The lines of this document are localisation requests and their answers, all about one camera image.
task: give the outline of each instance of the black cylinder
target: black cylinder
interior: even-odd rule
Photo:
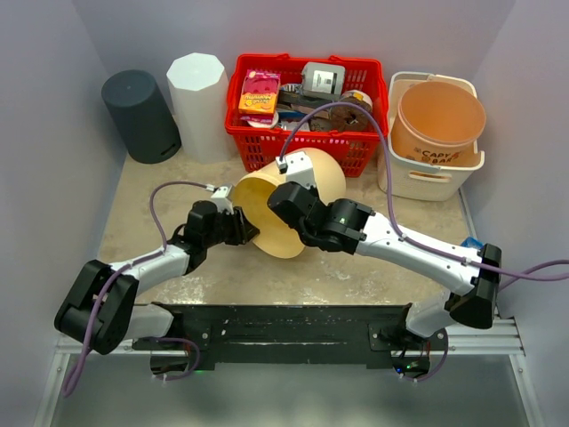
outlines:
[[[105,82],[100,94],[134,160],[153,164],[176,154],[181,146],[178,126],[149,73],[121,71]]]

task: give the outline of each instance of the red plastic basket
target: red plastic basket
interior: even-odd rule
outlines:
[[[331,56],[327,60],[318,58],[291,58],[288,54],[254,55],[245,54],[237,59],[236,70],[231,77],[228,90],[228,114],[225,129],[233,136],[245,169],[249,172],[260,169],[275,160],[290,131],[282,129],[259,129],[250,127],[239,118],[237,104],[241,86],[248,69],[265,70],[281,74],[281,83],[301,83],[302,69],[307,62],[323,62],[342,65],[346,69],[344,91],[358,89],[373,100],[373,116],[387,137],[388,91],[381,63],[377,60],[340,58]],[[371,126],[368,132],[297,132],[289,151],[314,147],[333,156],[346,176],[359,176],[369,162],[378,143],[379,136]]]

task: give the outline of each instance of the blue object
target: blue object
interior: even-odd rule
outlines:
[[[482,243],[479,240],[476,240],[475,238],[465,238],[464,241],[461,243],[461,246],[463,247],[474,247],[476,249],[482,249],[482,247],[484,246],[484,243]]]
[[[278,111],[278,118],[282,118],[283,120],[301,119],[304,116],[306,116],[306,114],[299,111]]]

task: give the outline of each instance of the black mount plate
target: black mount plate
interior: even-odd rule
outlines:
[[[403,306],[163,305],[174,314],[168,333],[195,342],[202,353],[198,369],[217,363],[365,365],[392,368],[384,327],[395,326]],[[135,350],[181,350],[181,345],[138,340]],[[434,339],[432,350],[443,350]],[[153,357],[151,365],[180,362]]]

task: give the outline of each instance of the bucket handle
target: bucket handle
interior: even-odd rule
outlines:
[[[409,178],[412,180],[436,182],[440,184],[448,184],[453,180],[453,176],[449,173],[440,173],[438,175],[434,175],[432,173],[410,171],[407,176],[409,176]]]

